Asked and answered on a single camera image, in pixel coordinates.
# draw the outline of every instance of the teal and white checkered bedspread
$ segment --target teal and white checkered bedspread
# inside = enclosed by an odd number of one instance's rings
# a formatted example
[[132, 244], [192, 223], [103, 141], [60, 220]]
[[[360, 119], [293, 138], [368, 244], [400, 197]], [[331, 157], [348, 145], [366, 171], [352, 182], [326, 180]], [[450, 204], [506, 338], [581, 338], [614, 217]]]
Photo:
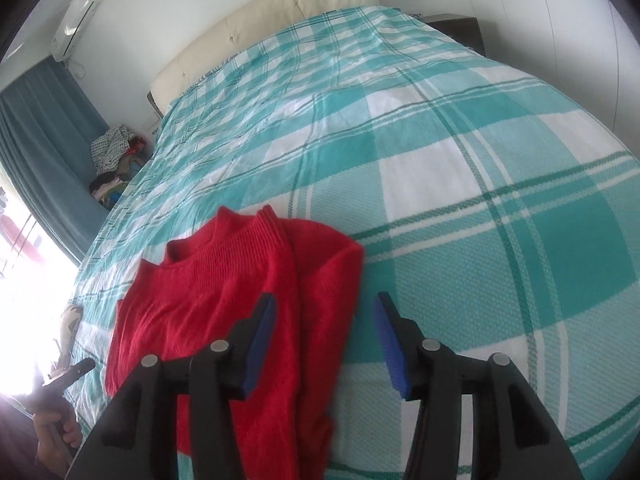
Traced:
[[[221, 205], [265, 203], [366, 250], [328, 479], [399, 479], [406, 463], [417, 407], [382, 361], [379, 290], [457, 352], [510, 355], [584, 475], [612, 471], [640, 424], [640, 165], [539, 79], [383, 7], [289, 27], [174, 103], [79, 273], [75, 356], [98, 361], [70, 391], [86, 426], [140, 258]], [[469, 478], [468, 403], [463, 418]]]

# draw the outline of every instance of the metal screw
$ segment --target metal screw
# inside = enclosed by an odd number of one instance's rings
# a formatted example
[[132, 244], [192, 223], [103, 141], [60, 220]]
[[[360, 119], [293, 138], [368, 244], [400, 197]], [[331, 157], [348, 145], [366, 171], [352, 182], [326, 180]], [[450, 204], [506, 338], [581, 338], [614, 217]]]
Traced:
[[494, 354], [494, 362], [500, 366], [506, 366], [511, 362], [509, 356], [507, 354], [503, 354], [502, 352], [498, 352]]
[[155, 356], [153, 354], [148, 354], [145, 355], [142, 358], [142, 361], [140, 361], [143, 365], [143, 367], [145, 368], [151, 368], [152, 366], [155, 366], [156, 363], [158, 362], [158, 356]]
[[422, 348], [429, 352], [435, 352], [436, 350], [440, 350], [440, 342], [428, 337], [422, 342]]
[[216, 339], [210, 346], [213, 352], [224, 352], [229, 348], [229, 343], [224, 339]]

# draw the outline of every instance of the blue curtain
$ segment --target blue curtain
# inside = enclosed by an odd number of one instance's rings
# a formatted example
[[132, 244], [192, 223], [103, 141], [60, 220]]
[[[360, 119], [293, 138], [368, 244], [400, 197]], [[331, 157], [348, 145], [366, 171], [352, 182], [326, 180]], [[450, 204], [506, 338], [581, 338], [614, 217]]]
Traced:
[[91, 142], [107, 129], [52, 57], [0, 92], [0, 164], [42, 228], [76, 262], [107, 216], [88, 190], [96, 174]]

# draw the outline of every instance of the air conditioner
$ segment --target air conditioner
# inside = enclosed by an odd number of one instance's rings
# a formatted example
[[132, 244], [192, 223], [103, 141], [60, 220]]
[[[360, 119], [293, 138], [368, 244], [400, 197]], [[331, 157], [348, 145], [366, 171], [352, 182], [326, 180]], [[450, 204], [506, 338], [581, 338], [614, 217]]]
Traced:
[[78, 43], [82, 31], [95, 14], [102, 0], [73, 0], [51, 41], [51, 55], [56, 61], [64, 61]]

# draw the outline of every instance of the beige upholstered headboard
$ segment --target beige upholstered headboard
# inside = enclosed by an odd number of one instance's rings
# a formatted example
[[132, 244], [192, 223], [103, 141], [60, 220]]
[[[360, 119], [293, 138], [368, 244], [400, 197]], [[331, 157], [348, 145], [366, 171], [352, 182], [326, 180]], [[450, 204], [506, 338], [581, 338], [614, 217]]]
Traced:
[[162, 114], [172, 100], [233, 54], [323, 12], [377, 5], [378, 0], [252, 0], [217, 22], [178, 54], [151, 83], [149, 101]]

